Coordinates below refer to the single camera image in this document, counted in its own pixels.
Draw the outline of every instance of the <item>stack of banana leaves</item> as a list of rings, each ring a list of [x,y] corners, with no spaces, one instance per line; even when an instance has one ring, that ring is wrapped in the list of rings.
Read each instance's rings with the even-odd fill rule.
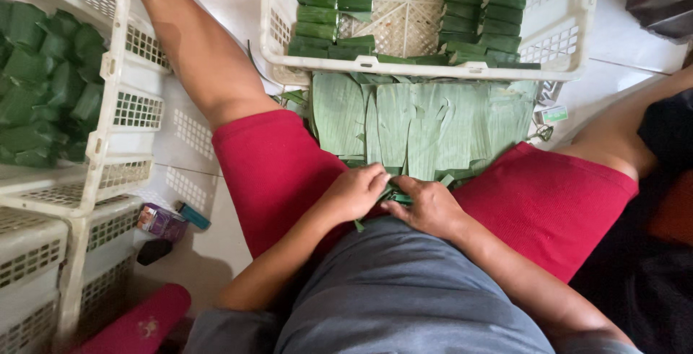
[[[0,1],[0,163],[84,161],[103,98],[104,39],[57,10]]]
[[[314,73],[308,125],[321,148],[350,167],[450,184],[527,139],[538,82],[413,79]]]
[[[445,0],[440,52],[429,57],[431,64],[456,66],[479,61],[489,67],[541,69],[540,64],[519,63],[526,4],[526,0]]]

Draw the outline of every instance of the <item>forearm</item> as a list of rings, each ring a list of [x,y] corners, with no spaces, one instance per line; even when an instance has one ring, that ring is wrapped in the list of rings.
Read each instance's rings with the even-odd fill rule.
[[[632,344],[594,305],[546,270],[526,259],[482,225],[465,226],[453,243],[484,270],[552,341],[599,334]]]
[[[142,2],[171,66],[212,129],[238,118],[234,111],[252,114],[242,109],[245,103],[257,107],[258,100],[266,100],[263,105],[269,108],[260,106],[260,110],[279,109],[264,95],[260,77],[244,51],[195,1]],[[230,101],[235,110],[227,106]]]
[[[264,310],[306,264],[334,224],[328,215],[311,208],[278,243],[222,290],[219,305],[239,311]]]

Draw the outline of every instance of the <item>floor tile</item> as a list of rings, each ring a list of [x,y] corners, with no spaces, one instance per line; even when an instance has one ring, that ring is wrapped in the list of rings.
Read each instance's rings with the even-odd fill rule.
[[[664,77],[666,75],[589,60],[582,79],[564,84],[559,93],[556,106],[567,107],[568,119],[552,123],[551,140],[541,142],[535,138],[533,143],[546,150],[570,144],[575,134],[606,107]]]
[[[590,58],[664,73],[680,70],[687,46],[641,29],[625,6],[626,0],[597,0]]]
[[[134,194],[167,209],[177,200],[186,201],[212,225],[205,231],[190,225],[170,254],[149,266],[137,264],[130,294],[138,301],[164,283],[178,283],[191,293],[194,316],[212,306],[221,288],[252,258],[223,178],[162,165],[156,171],[152,183]],[[151,238],[137,230],[136,245]]]

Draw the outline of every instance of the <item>dark cloth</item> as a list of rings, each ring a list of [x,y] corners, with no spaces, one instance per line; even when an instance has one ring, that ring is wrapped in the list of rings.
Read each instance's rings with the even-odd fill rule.
[[[201,314],[187,353],[553,353],[539,327],[462,253],[382,217],[325,257],[282,323],[272,314]],[[639,353],[580,337],[561,353]]]
[[[693,167],[693,89],[648,106],[637,134],[663,166]]]

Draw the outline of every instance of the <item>plastic basket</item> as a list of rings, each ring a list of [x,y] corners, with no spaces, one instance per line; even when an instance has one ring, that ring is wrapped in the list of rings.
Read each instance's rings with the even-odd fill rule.
[[[0,207],[0,298],[57,267],[67,232],[62,220]]]
[[[47,352],[56,329],[57,267],[0,297],[0,353]]]
[[[343,15],[340,36],[373,34],[377,52],[396,57],[434,54],[443,0],[373,0],[373,22],[359,22]],[[282,84],[307,85],[305,70],[362,71],[392,75],[423,75],[468,79],[578,79],[588,60],[587,38],[597,0],[527,0],[524,11],[521,61],[542,63],[541,70],[487,68],[468,62],[460,66],[412,66],[379,64],[376,57],[355,61],[286,56],[296,23],[296,0],[262,0],[260,49],[274,65],[274,78]]]
[[[0,205],[58,217],[83,217],[96,202],[148,184],[154,133],[169,63],[151,25],[130,12],[130,0],[19,0],[48,13],[63,9],[92,24],[109,42],[99,126],[90,134],[88,163],[61,170],[0,166]]]

